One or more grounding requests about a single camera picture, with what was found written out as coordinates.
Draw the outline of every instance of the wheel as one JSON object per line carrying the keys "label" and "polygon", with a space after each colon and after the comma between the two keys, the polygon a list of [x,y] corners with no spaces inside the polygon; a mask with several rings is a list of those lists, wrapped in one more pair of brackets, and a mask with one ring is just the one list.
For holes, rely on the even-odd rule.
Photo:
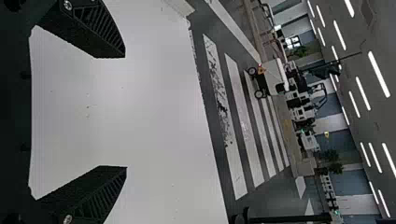
{"label": "wheel", "polygon": [[250,67],[250,68],[247,70],[247,72],[248,72],[248,74],[251,75],[251,76],[256,76],[256,75],[257,75],[257,68],[255,68],[255,67]]}
{"label": "wheel", "polygon": [[257,98],[257,99],[261,99],[261,98],[265,98],[265,97],[267,97],[267,94],[265,93],[265,91],[255,91],[254,92],[254,96]]}
{"label": "wheel", "polygon": [[278,94],[285,92],[285,86],[283,85],[283,83],[279,83],[275,86],[276,92]]}

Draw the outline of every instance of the floor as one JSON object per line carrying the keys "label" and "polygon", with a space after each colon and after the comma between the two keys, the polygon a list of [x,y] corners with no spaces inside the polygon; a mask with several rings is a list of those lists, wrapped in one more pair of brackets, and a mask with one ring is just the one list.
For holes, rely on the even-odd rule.
{"label": "floor", "polygon": [[229,219],[246,206],[258,216],[303,215],[308,198],[297,186],[304,179],[292,177],[274,102],[254,97],[244,71],[258,62],[251,41],[234,29],[244,19],[240,8],[189,3],[196,10],[188,17],[191,40]]}
{"label": "floor", "polygon": [[258,216],[310,212],[273,102],[251,94],[243,70],[258,57],[230,29],[238,14],[225,21],[219,1],[188,1],[189,36],[163,2],[105,2],[125,59],[95,60],[33,30],[34,196],[104,164],[128,166],[106,223],[228,223],[246,206]]}

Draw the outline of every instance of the black object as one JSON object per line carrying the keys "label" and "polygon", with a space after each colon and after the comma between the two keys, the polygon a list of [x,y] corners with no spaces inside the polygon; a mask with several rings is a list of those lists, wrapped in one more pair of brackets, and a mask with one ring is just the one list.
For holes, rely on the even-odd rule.
{"label": "black object", "polygon": [[237,224],[250,224],[250,223],[298,223],[298,222],[328,222],[332,221],[332,216],[330,213],[322,213],[320,215],[313,216],[290,216],[290,217],[256,217],[252,208],[247,207],[244,209],[244,214],[242,216],[237,216],[234,219],[234,223]]}
{"label": "black object", "polygon": [[58,0],[38,23],[95,58],[123,58],[125,45],[102,0]]}
{"label": "black object", "polygon": [[74,223],[101,224],[113,208],[125,180],[125,167],[98,166],[38,201],[60,223],[71,216]]}
{"label": "black object", "polygon": [[332,221],[329,213],[322,213],[313,216],[295,216],[295,217],[252,217],[248,223],[297,223],[297,222],[328,222]]}
{"label": "black object", "polygon": [[266,98],[270,94],[270,92],[268,90],[268,85],[267,85],[267,80],[265,79],[265,75],[264,74],[259,75],[257,68],[255,67],[250,67],[247,70],[247,72],[253,80],[256,79],[256,83],[259,86],[259,89],[254,92],[254,96],[259,100],[261,98]]}
{"label": "black object", "polygon": [[[91,0],[77,2],[88,5]],[[32,145],[32,79],[35,77],[35,74],[31,75],[29,51],[29,37],[32,29],[40,21],[48,27],[54,22],[53,26],[59,25],[57,28],[59,33],[56,35],[88,51],[91,55],[105,58],[122,57],[122,50],[119,50],[120,53],[115,52],[105,42],[95,42],[95,48],[104,49],[99,50],[100,53],[97,53],[96,49],[91,49],[93,48],[91,44],[84,46],[84,39],[79,35],[85,35],[86,42],[90,41],[88,37],[91,35],[88,34],[88,29],[82,30],[82,22],[69,20],[70,23],[73,23],[71,25],[65,22],[67,19],[63,18],[64,23],[57,23],[59,22],[56,20],[57,16],[52,14],[54,13],[53,7],[59,7],[61,3],[64,4],[63,6],[70,7],[66,4],[70,1],[66,0],[62,2],[55,0],[0,0],[0,26],[2,27],[0,34],[2,50],[0,53],[2,66],[2,81],[0,82],[2,102],[0,110],[1,224],[59,223],[58,217],[44,209],[40,202],[32,196],[28,185]]]}
{"label": "black object", "polygon": [[396,219],[377,219],[376,224],[395,224]]}

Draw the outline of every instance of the wall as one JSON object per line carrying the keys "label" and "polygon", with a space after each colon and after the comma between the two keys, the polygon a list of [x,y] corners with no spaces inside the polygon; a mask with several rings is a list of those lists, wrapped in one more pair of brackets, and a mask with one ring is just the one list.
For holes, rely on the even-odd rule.
{"label": "wall", "polygon": [[308,13],[308,5],[304,0],[299,5],[275,15],[276,24],[285,24]]}
{"label": "wall", "polygon": [[379,215],[373,194],[337,196],[343,215]]}
{"label": "wall", "polygon": [[307,31],[310,31],[310,30],[312,30],[312,27],[311,27],[311,24],[309,23],[309,18],[307,16],[302,17],[299,20],[294,21],[293,23],[290,23],[288,25],[285,25],[285,26],[282,25],[282,32],[286,38],[292,37],[295,35],[300,35]]}
{"label": "wall", "polygon": [[308,43],[311,43],[312,41],[317,40],[317,37],[315,36],[315,33],[312,30],[312,28],[309,29],[308,31],[300,34],[299,37],[300,37],[300,42],[302,45],[306,45]]}

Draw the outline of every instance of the window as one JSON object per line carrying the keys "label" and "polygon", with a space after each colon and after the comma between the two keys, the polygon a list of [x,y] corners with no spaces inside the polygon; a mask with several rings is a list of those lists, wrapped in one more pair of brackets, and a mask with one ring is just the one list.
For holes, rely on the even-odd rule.
{"label": "window", "polygon": [[301,46],[300,37],[294,36],[292,38],[285,39],[288,49],[296,49]]}

